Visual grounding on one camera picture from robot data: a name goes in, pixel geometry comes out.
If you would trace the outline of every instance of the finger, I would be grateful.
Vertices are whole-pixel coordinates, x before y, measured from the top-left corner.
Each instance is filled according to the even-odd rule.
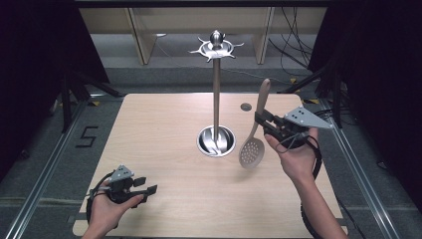
[[[124,207],[124,210],[127,210],[133,206],[136,206],[141,200],[143,199],[143,195],[136,195],[125,201],[121,204],[122,207]]]
[[[264,135],[265,140],[267,141],[267,143],[270,145],[270,147],[275,150],[276,152],[279,151],[286,151],[287,149],[282,146],[281,143],[279,143],[279,141],[274,138],[272,135],[270,134],[265,134]]]

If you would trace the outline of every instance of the wooden table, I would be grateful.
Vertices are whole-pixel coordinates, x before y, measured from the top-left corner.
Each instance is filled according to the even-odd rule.
[[[124,164],[146,184],[158,184],[147,203],[128,210],[109,236],[204,238],[311,238],[298,194],[259,127],[266,152],[254,169],[239,163],[250,133],[258,94],[221,94],[220,125],[236,136],[234,150],[209,157],[197,147],[201,129],[213,123],[212,94],[125,97],[90,188]],[[244,112],[240,105],[249,103]],[[269,95],[266,109],[282,116],[301,105],[296,95]],[[325,168],[317,185],[336,218],[342,218]],[[80,212],[85,213],[86,201]],[[76,235],[87,229],[77,220]]]

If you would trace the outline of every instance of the forearm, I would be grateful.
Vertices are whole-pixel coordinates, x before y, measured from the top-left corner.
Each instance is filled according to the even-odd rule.
[[[88,227],[82,239],[102,239],[106,236],[103,230],[93,226]]]
[[[313,180],[294,181],[305,213],[322,238],[347,238]]]

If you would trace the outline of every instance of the slotted spoon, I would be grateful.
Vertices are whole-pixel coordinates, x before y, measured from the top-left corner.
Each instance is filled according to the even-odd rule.
[[[270,87],[271,82],[269,79],[265,79],[261,84],[256,110],[258,114],[261,114],[264,110]],[[256,167],[264,157],[264,143],[260,139],[254,137],[257,128],[258,123],[254,121],[251,133],[249,133],[248,138],[246,138],[246,141],[243,143],[239,151],[239,162],[244,168]]]

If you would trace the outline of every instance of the metal utensil stand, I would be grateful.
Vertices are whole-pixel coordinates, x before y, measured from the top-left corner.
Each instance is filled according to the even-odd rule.
[[[207,62],[213,60],[213,94],[214,94],[214,124],[201,130],[197,138],[199,149],[208,156],[224,156],[230,153],[235,147],[235,135],[226,127],[219,124],[220,113],[220,65],[221,58],[231,57],[235,47],[243,46],[233,45],[224,40],[225,35],[215,30],[210,41],[203,41],[199,50],[190,53],[199,53],[208,58]]]

